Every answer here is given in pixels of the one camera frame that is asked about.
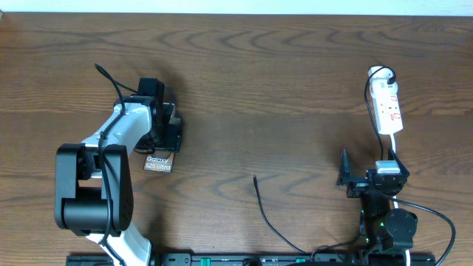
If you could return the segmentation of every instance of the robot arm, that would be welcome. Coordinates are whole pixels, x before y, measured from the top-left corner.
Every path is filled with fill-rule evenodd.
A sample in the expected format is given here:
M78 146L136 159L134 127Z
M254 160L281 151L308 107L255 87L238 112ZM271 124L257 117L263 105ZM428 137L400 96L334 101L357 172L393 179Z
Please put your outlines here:
M124 98L125 112L115 103L112 116L92 136L79 144L63 144L56 155L55 220L60 228L70 229L100 243L107 226L107 198L101 188L80 187L79 180L101 178L98 148L101 132L114 123L101 149L110 186L112 226L101 247L114 265L148 266L152 263L152 244L142 237L132 222L133 193L128 157L132 150L152 149L179 152L180 119L175 106L163 103L164 85L156 78L141 78L138 93Z

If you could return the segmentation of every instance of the white background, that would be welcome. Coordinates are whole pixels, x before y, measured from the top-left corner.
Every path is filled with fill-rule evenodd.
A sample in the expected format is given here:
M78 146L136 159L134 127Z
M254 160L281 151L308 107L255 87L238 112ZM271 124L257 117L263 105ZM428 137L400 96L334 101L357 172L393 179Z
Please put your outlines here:
M0 0L4 12L473 16L473 0Z

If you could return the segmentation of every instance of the wood grain surface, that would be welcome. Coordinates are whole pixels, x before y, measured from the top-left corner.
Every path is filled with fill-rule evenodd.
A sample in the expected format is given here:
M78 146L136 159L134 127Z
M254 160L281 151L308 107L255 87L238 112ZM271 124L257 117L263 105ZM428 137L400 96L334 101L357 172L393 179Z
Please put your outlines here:
M0 265L63 265L101 249L53 219L55 152L90 136L117 96L100 62L136 88L168 85L184 119L172 174L130 161L134 221L158 250L284 252L259 213L303 250L353 237L360 202L336 186L343 148L362 173L379 147L363 85L398 74L411 176L399 198L457 227L445 265L473 259L473 20L380 16L7 13L0 21ZM389 147L389 138L384 137ZM414 251L450 237L419 217Z

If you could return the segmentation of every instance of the white power strip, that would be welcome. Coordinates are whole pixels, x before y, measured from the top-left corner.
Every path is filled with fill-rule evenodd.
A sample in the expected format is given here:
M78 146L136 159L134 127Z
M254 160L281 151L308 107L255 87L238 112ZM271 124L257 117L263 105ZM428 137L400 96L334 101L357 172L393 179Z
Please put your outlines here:
M380 69L374 66L368 71L368 76ZM381 69L370 79L370 94L375 107L376 125L379 134L394 134L402 130L401 110L398 102L398 84L388 84L388 79L394 75L389 69Z

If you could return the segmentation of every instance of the green component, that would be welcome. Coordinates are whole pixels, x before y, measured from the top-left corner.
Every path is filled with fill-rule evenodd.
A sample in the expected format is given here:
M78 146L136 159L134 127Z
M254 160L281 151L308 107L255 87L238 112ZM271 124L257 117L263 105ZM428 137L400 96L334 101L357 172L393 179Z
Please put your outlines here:
M200 259L200 266L210 266L210 259L201 258Z

